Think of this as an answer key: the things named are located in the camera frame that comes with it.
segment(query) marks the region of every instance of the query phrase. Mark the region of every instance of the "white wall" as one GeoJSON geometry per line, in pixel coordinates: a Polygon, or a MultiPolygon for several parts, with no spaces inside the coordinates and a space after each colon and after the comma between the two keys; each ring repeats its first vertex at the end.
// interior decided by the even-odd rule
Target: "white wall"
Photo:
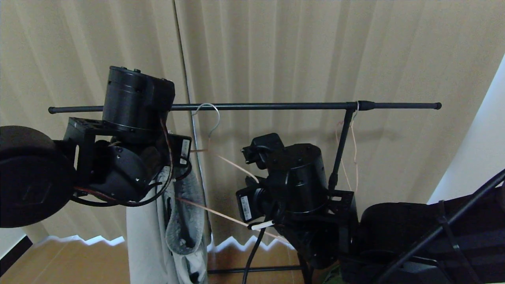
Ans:
{"type": "Polygon", "coordinates": [[[504,168],[505,57],[465,139],[428,203],[471,194],[504,168]]]}
{"type": "Polygon", "coordinates": [[[0,258],[4,257],[24,236],[26,235],[21,228],[0,228],[0,258]]]}

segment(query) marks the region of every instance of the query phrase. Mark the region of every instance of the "light gray cloth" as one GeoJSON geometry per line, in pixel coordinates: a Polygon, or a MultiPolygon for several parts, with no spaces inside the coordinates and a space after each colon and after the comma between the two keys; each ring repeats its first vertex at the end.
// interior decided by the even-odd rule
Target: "light gray cloth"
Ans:
{"type": "MultiPolygon", "coordinates": [[[[159,181],[168,178],[169,167],[159,175],[159,181]]],[[[174,176],[182,174],[174,169],[174,176]]],[[[144,200],[152,197],[149,192],[144,200]]],[[[132,284],[193,284],[190,275],[197,272],[198,284],[208,283],[207,250],[203,238],[205,213],[202,209],[187,204],[176,206],[174,196],[186,198],[195,203],[204,203],[202,187],[195,174],[185,179],[172,181],[167,192],[155,202],[126,210],[128,259],[130,283],[132,284]],[[167,198],[170,197],[172,213],[168,220],[167,198]],[[180,220],[183,217],[189,235],[195,241],[194,248],[188,248],[180,236],[180,220]]]]}

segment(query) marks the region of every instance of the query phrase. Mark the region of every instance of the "light under curtain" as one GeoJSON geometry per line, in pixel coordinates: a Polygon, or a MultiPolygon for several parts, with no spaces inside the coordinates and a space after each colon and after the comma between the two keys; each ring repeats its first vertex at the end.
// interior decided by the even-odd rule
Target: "light under curtain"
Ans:
{"type": "MultiPolygon", "coordinates": [[[[426,202],[451,162],[505,53],[505,2],[2,1],[0,124],[63,137],[70,115],[49,106],[102,105],[110,65],[175,83],[176,103],[442,102],[440,111],[372,110],[354,124],[359,211],[426,202]]],[[[100,113],[74,114],[100,118],[100,113]]],[[[215,113],[195,116],[207,146],[215,113]]],[[[226,111],[213,151],[246,166],[240,149],[277,132],[313,143],[327,176],[343,111],[226,111]]],[[[168,128],[192,135],[189,113],[168,128]]],[[[344,164],[354,166],[352,143],[344,164]]],[[[193,164],[197,165],[196,154],[193,164]]],[[[199,153],[207,205],[239,218],[244,174],[199,153]]],[[[354,171],[348,171],[351,185],[354,171]]],[[[338,189],[347,190],[341,176],[338,189]]],[[[251,232],[210,216],[215,244],[251,232]]],[[[29,228],[35,239],[125,235],[125,210],[69,203],[29,228]]]]}

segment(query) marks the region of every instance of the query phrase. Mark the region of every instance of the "sticker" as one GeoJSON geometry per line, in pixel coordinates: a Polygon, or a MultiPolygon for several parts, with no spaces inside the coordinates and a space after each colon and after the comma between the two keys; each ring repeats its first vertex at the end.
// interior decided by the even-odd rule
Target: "sticker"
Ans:
{"type": "MultiPolygon", "coordinates": [[[[181,156],[187,159],[188,153],[189,153],[189,140],[184,139],[182,141],[181,156]]],[[[185,165],[185,164],[187,164],[187,162],[186,162],[186,160],[181,159],[180,164],[185,165]]]]}
{"type": "Polygon", "coordinates": [[[247,200],[247,196],[242,196],[240,198],[240,201],[242,202],[242,210],[244,211],[244,219],[250,220],[253,218],[251,215],[251,209],[249,207],[249,200],[247,200]]]}

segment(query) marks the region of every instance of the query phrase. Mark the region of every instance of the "floor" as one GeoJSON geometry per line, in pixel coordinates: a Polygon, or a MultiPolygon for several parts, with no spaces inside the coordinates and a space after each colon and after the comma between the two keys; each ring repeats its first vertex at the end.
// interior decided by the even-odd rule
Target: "floor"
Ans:
{"type": "MultiPolygon", "coordinates": [[[[209,254],[208,269],[244,267],[249,250],[242,252],[234,246],[209,254]]],[[[252,267],[298,265],[296,252],[276,244],[268,251],[258,249],[252,267]]],[[[241,283],[242,273],[213,274],[209,283],[241,283]]],[[[251,272],[248,283],[302,284],[301,272],[251,272]]],[[[19,283],[129,283],[126,243],[110,246],[98,242],[88,246],[83,241],[59,242],[48,240],[32,246],[1,278],[1,284],[19,283]]]]}

